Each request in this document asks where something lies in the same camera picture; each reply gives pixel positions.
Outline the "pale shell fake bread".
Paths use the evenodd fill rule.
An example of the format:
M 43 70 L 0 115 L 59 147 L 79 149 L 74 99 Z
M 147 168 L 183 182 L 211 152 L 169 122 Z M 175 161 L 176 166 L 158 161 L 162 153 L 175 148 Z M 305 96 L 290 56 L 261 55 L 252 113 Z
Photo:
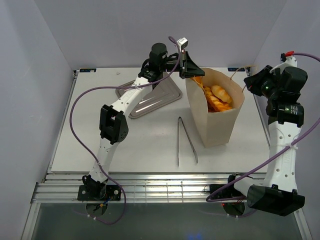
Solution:
M 227 91 L 219 85 L 213 85 L 211 87 L 212 93 L 220 99 L 222 102 L 230 104 L 232 102 L 231 96 L 227 93 Z

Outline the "twisted fake bread front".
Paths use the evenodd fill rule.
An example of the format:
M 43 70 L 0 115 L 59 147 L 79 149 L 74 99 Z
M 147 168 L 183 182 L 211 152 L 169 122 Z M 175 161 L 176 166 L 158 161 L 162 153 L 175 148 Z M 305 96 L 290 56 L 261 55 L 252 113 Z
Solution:
M 214 109 L 215 112 L 224 112 L 232 109 L 232 107 L 227 102 L 223 102 L 219 98 L 217 98 L 212 93 L 212 90 L 207 86 L 204 87 L 204 94 L 208 104 L 212 109 Z

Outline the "cream paper bag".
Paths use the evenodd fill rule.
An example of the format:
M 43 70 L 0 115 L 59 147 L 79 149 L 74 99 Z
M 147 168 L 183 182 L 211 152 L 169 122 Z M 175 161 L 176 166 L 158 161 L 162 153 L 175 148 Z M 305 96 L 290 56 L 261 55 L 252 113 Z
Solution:
M 228 68 L 225 72 L 213 68 L 203 68 L 204 87 L 218 85 L 231 96 L 230 110 L 215 112 L 208 104 L 205 90 L 202 90 L 191 78 L 185 80 L 185 88 L 191 114 L 202 144 L 212 148 L 229 143 L 236 121 L 246 102 L 244 79 L 249 76 L 249 66 Z

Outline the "small striped fake bread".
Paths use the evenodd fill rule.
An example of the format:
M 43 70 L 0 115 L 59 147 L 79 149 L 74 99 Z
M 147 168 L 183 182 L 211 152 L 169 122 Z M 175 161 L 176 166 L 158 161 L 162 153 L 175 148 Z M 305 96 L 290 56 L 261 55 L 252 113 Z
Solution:
M 190 79 L 194 81 L 202 90 L 204 90 L 201 76 L 194 76 L 194 77 L 191 77 Z

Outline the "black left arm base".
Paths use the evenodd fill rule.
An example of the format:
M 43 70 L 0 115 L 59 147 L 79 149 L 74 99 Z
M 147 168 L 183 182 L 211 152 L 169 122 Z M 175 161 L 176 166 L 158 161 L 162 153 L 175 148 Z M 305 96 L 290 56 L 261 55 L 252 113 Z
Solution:
M 94 194 L 88 191 L 85 185 L 81 185 L 77 194 L 78 201 L 120 201 L 121 189 L 117 185 L 106 185 L 100 193 Z

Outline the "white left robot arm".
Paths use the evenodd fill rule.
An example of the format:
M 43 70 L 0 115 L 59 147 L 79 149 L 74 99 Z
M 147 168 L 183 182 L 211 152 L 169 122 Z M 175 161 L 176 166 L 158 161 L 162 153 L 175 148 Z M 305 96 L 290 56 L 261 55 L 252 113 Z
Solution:
M 148 59 L 142 64 L 141 70 L 131 88 L 110 106 L 104 105 L 100 110 L 99 130 L 100 142 L 97 161 L 82 181 L 86 191 L 95 199 L 100 200 L 106 195 L 107 174 L 119 145 L 129 133 L 127 117 L 136 105 L 158 85 L 165 72 L 178 72 L 180 78 L 204 76 L 185 50 L 188 45 L 186 38 L 177 42 L 179 51 L 168 55 L 163 43 L 155 43 L 151 47 Z

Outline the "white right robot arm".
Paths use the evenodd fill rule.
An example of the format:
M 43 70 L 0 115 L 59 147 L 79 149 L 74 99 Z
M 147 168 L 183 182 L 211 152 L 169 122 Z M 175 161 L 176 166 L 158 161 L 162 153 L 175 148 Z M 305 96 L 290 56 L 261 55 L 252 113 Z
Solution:
M 231 175 L 226 194 L 237 199 L 243 195 L 255 210 L 287 216 L 302 208 L 305 197 L 298 194 L 295 179 L 296 151 L 294 143 L 304 124 L 304 107 L 298 102 L 308 79 L 306 71 L 296 66 L 265 66 L 244 79 L 249 92 L 267 98 L 269 161 L 263 183 L 249 177 Z

